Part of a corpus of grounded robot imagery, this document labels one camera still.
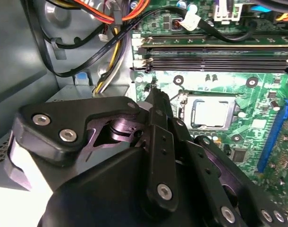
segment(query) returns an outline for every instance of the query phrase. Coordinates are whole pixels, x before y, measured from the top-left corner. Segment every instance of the black cable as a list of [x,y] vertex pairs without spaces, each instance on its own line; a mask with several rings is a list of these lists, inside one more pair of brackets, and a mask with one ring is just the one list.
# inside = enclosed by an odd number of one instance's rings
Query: black cable
[[[59,72],[54,71],[53,66],[51,64],[51,60],[49,58],[49,54],[48,54],[47,49],[46,49],[45,41],[43,38],[42,30],[40,27],[40,23],[39,23],[37,14],[36,14],[36,10],[35,10],[33,1],[32,0],[22,0],[22,1],[25,1],[26,14],[28,16],[28,20],[29,20],[33,35],[34,35],[35,40],[37,42],[39,52],[42,56],[42,60],[45,64],[46,68],[49,71],[53,72],[56,76],[63,77],[63,78],[74,76],[74,75],[84,71],[85,69],[89,68],[97,60],[99,60],[104,54],[106,54],[129,31],[131,31],[135,26],[137,26],[144,18],[148,17],[149,15],[154,14],[154,13],[161,11],[161,10],[168,10],[170,12],[177,13],[177,14],[181,15],[182,17],[184,17],[186,15],[186,12],[187,12],[185,9],[182,9],[179,7],[167,6],[167,7],[162,7],[162,8],[158,8],[158,9],[152,9],[152,10],[149,10],[145,13],[142,13],[141,15],[139,15],[136,18],[134,18],[133,20],[131,20],[130,23],[128,23],[124,27],[124,29],[122,29],[115,37],[113,37],[107,44],[105,44],[96,54],[94,54],[86,62],[84,62],[80,66],[76,67],[75,69],[72,69],[71,71],[59,73]],[[256,22],[252,22],[250,25],[251,25],[251,30],[247,34],[245,34],[241,37],[238,37],[238,38],[229,39],[226,36],[224,36],[222,33],[220,33],[219,31],[217,31],[214,27],[210,26],[205,21],[200,20],[200,22],[199,22],[199,27],[201,29],[205,30],[210,35],[212,35],[212,36],[214,36],[220,40],[223,40],[225,42],[229,42],[229,43],[241,42],[241,41],[244,41],[245,39],[247,39],[248,37],[250,37],[252,35],[252,33],[254,32],[254,30],[256,29]]]
[[288,13],[288,4],[279,3],[278,0],[254,0],[254,3],[276,12]]
[[[99,27],[97,27],[92,33],[90,33],[84,40],[81,40],[80,42],[76,44],[60,44],[56,42],[56,45],[61,48],[61,49],[66,49],[66,50],[72,50],[76,49],[80,46],[85,45],[89,41],[91,41],[94,37],[96,37],[99,33],[103,31],[105,27],[105,24],[101,24]],[[44,39],[48,42],[51,43],[51,38],[49,38],[44,31],[42,31]]]
[[54,5],[54,6],[57,6],[57,7],[59,7],[59,8],[61,8],[61,9],[66,9],[66,10],[80,10],[80,8],[79,7],[64,7],[64,6],[61,6],[61,5],[58,5],[57,3],[55,3],[55,2],[53,2],[53,1],[51,1],[51,0],[45,0],[46,2],[48,2],[48,3],[50,3],[50,4],[52,4],[52,5]]

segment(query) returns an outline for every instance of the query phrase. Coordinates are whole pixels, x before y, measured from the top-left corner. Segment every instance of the capacitor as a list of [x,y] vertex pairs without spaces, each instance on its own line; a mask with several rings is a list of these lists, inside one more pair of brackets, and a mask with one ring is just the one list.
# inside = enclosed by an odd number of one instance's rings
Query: capacitor
[[215,75],[215,74],[213,74],[213,75],[212,75],[212,81],[215,82],[215,81],[217,81],[217,80],[218,80],[218,76]]
[[137,1],[132,1],[132,2],[130,3],[130,8],[131,8],[132,10],[134,10],[134,9],[137,7],[137,5],[138,5],[138,2],[137,2]]
[[214,27],[214,22],[211,19],[206,19],[205,20],[207,24],[209,24],[211,27]]
[[283,177],[280,178],[280,185],[285,185],[285,179]]
[[232,150],[231,150],[229,144],[224,144],[224,153],[225,153],[227,156],[230,156],[230,155],[232,154]]
[[149,92],[150,92],[150,87],[145,87],[144,92],[143,92],[144,96],[147,97],[149,95]]
[[270,162],[269,166],[271,169],[275,169],[275,167],[276,167],[276,165],[273,162]]
[[209,74],[206,75],[205,81],[206,81],[206,82],[207,82],[207,81],[211,81]]
[[280,106],[277,104],[276,101],[271,101],[271,102],[270,102],[270,106],[272,107],[272,109],[273,109],[274,111],[280,110]]
[[192,13],[196,14],[197,11],[198,11],[198,8],[195,4],[193,3],[190,3],[188,6],[187,6],[187,11],[191,11]]
[[284,135],[282,136],[282,140],[285,141],[285,142],[287,142],[287,141],[288,141],[288,135],[287,135],[287,134],[284,134]]
[[185,1],[178,1],[177,2],[177,7],[180,7],[182,9],[187,9],[187,3]]

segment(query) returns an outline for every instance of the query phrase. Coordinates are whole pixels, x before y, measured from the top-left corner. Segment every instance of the white connector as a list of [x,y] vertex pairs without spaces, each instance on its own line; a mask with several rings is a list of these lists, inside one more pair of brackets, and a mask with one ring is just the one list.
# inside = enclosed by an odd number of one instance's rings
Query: white connector
[[242,14],[243,4],[234,4],[233,12],[227,12],[227,10],[221,9],[218,5],[214,10],[214,21],[220,21],[223,25],[230,24],[230,21],[239,21]]

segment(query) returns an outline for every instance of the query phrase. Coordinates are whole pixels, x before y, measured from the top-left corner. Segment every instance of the silver screw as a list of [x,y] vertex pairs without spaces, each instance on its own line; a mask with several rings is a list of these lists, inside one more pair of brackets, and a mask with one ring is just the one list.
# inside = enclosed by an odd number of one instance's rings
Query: silver screw
[[137,5],[138,5],[138,2],[137,2],[137,1],[132,1],[132,2],[130,3],[130,8],[131,8],[131,9],[135,9]]
[[128,103],[127,105],[128,105],[129,107],[131,107],[131,108],[134,108],[134,109],[135,109],[135,107],[136,107],[135,104],[133,104],[133,103]]
[[160,115],[160,116],[163,116],[163,113],[161,110],[156,110],[157,114]]
[[235,222],[234,214],[228,207],[221,207],[220,210],[221,210],[222,215],[228,222],[230,222],[231,224]]
[[254,80],[249,81],[250,85],[254,85],[256,82]]
[[262,210],[262,215],[267,221],[269,221],[269,222],[273,221],[272,217],[270,216],[270,214],[267,211]]
[[203,141],[204,141],[206,144],[210,144],[210,141],[209,141],[207,138],[203,138]]
[[71,129],[62,130],[59,136],[65,142],[74,142],[77,139],[77,134]]
[[167,185],[161,183],[158,185],[157,190],[158,190],[158,194],[162,197],[162,199],[171,200],[172,192]]
[[177,119],[177,123],[180,125],[180,126],[183,126],[184,123],[180,120],[180,119]]
[[277,218],[278,221],[280,222],[285,222],[284,217],[278,212],[278,211],[274,211],[274,215]]
[[182,80],[181,80],[180,78],[177,78],[177,79],[176,79],[176,83],[177,83],[177,84],[179,84],[179,83],[181,83],[181,82],[182,82]]
[[51,122],[51,120],[48,116],[44,114],[36,114],[33,117],[33,122],[37,125],[45,126],[48,125]]

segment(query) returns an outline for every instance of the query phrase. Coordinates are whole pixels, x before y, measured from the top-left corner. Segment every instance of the blue connector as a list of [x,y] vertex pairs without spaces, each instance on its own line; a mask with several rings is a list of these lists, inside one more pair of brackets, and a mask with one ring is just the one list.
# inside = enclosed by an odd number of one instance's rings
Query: blue connector
[[271,155],[272,149],[275,145],[277,137],[280,133],[281,127],[284,121],[288,118],[288,100],[285,99],[284,107],[277,114],[274,124],[271,128],[271,132],[267,138],[266,144],[263,148],[262,155],[257,163],[257,170],[260,173],[263,173],[265,170],[269,157]]

